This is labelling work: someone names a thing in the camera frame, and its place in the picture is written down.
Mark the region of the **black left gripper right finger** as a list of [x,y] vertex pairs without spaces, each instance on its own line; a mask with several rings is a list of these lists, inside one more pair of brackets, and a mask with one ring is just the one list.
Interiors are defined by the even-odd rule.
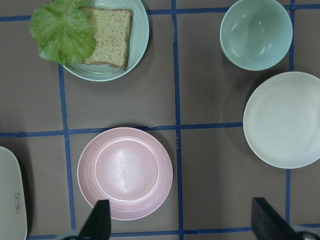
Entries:
[[263,197],[251,201],[251,228],[257,240],[296,240],[296,232]]

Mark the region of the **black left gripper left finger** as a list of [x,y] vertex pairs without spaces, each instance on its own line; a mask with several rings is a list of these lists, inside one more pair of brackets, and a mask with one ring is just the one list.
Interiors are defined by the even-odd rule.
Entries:
[[111,235],[109,200],[98,200],[79,232],[81,240],[108,240]]

